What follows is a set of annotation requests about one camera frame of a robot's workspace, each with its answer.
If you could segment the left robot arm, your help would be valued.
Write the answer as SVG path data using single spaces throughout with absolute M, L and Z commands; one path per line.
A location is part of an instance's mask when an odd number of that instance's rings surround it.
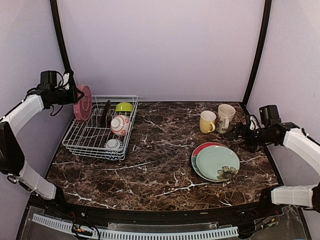
M 21 134 L 45 110 L 76 105 L 84 97 L 73 71 L 61 74 L 56 70 L 45 70 L 40 74 L 39 84 L 30 88 L 24 98 L 0 118 L 0 172 L 12 184 L 20 184 L 32 194 L 52 202 L 50 208 L 60 218 L 67 218 L 71 213 L 63 190 L 46 180 L 32 166 L 21 146 Z

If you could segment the pink rimmed plate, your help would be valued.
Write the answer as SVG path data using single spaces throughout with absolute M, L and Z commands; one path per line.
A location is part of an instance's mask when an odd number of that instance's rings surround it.
M 87 85 L 79 85 L 78 89 L 84 93 L 84 97 L 73 104 L 73 113 L 77 121 L 87 121 L 91 116 L 92 92 Z

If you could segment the pale yellow mug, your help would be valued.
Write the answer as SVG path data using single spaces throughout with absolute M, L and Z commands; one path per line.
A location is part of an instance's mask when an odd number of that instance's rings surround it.
M 200 131 L 204 134 L 212 133 L 216 130 L 215 121 L 216 114 L 212 111 L 205 110 L 200 114 L 199 127 Z

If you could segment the white patterned mug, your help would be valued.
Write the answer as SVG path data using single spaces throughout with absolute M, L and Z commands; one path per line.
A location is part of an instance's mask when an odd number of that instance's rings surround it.
M 229 104 L 220 104 L 217 113 L 215 130 L 220 134 L 225 134 L 236 114 L 236 110 Z

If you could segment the white bowl with red pattern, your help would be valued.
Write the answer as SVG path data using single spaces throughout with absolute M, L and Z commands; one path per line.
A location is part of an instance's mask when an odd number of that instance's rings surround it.
M 110 123 L 111 131 L 119 137 L 124 137 L 131 126 L 130 119 L 125 115 L 117 115 L 115 116 Z

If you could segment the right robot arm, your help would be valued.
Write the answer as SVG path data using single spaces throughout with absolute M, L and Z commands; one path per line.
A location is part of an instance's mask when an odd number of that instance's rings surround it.
M 225 132 L 243 139 L 244 148 L 256 152 L 259 147 L 271 147 L 271 156 L 284 183 L 261 191 L 255 213 L 266 217 L 276 206 L 303 207 L 320 210 L 320 143 L 303 127 L 282 122 L 276 105 L 259 108 L 260 118 L 247 115 L 245 123 L 231 126 L 235 109 L 227 104 L 218 108 L 218 117 Z

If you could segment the lime green bowl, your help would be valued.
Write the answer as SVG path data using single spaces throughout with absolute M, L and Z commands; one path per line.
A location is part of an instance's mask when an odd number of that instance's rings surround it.
M 120 102 L 115 107 L 115 112 L 133 112 L 134 106 L 129 102 Z

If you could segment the light blue plate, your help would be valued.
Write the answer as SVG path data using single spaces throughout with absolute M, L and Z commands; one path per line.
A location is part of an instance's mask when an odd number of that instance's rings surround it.
M 226 146 L 209 146 L 202 149 L 196 157 L 200 172 L 216 183 L 234 178 L 240 170 L 240 159 Z

